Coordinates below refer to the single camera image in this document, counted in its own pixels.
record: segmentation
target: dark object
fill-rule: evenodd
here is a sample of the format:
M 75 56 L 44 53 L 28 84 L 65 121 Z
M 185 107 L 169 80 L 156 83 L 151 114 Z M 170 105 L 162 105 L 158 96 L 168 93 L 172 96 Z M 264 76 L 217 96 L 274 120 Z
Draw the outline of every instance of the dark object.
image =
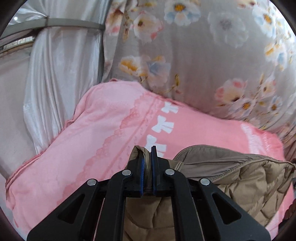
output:
M 208 179 L 189 180 L 170 169 L 155 146 L 150 155 L 153 194 L 171 197 L 177 241 L 270 241 L 268 231 Z M 139 152 L 111 179 L 88 180 L 32 229 L 27 241 L 91 241 L 94 235 L 95 241 L 122 240 L 125 200 L 143 195 L 144 165 Z

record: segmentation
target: pink fabric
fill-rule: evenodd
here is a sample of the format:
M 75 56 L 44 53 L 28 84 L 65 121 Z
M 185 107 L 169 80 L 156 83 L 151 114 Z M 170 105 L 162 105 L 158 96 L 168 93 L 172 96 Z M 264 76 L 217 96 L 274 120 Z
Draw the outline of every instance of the pink fabric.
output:
M 108 179 L 127 164 L 134 145 L 172 159 L 183 148 L 207 144 L 283 160 L 276 135 L 250 124 L 221 120 L 146 91 L 137 82 L 92 87 L 49 148 L 6 183 L 7 206 L 28 233 L 90 178 Z M 267 229 L 272 236 L 292 203 L 290 189 Z

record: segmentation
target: white bow print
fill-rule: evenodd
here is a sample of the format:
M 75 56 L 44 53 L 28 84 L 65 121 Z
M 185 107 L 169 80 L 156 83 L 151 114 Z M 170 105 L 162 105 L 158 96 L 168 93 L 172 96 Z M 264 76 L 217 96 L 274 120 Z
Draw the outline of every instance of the white bow print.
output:
M 167 122 L 165 117 L 159 115 L 157 117 L 157 125 L 155 125 L 151 129 L 157 133 L 160 133 L 161 130 L 164 130 L 166 133 L 170 134 L 173 128 L 174 128 L 173 122 Z
M 157 155 L 159 157 L 163 157 L 163 153 L 162 152 L 165 152 L 166 151 L 166 145 L 156 143 L 157 138 L 154 137 L 154 136 L 152 136 L 152 135 L 147 135 L 146 141 L 147 141 L 147 144 L 146 144 L 145 148 L 148 151 L 151 151 L 151 147 L 152 146 L 156 146 Z
M 176 114 L 178 112 L 178 106 L 172 105 L 171 102 L 165 102 L 165 106 L 161 109 L 161 111 L 164 113 L 169 113 L 171 111 Z

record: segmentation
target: triangular cutout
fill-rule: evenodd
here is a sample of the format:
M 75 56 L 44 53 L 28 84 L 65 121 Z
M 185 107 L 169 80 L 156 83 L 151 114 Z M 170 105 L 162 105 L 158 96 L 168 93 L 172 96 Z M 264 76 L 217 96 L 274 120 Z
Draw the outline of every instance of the triangular cutout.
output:
M 70 203 L 59 215 L 58 219 L 65 221 L 66 223 L 73 224 L 78 211 L 81 207 L 85 195 L 81 194 L 72 203 Z
M 219 194 L 214 193 L 212 196 L 224 224 L 230 224 L 241 218 L 241 214 L 235 210 L 226 200 L 221 198 Z

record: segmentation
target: gray floral bedding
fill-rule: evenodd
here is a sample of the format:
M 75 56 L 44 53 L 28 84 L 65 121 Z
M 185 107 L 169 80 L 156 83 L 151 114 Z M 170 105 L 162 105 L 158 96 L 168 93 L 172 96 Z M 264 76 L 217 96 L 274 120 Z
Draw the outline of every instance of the gray floral bedding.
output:
M 114 0 L 103 81 L 136 80 L 204 113 L 277 133 L 291 160 L 295 40 L 269 0 Z

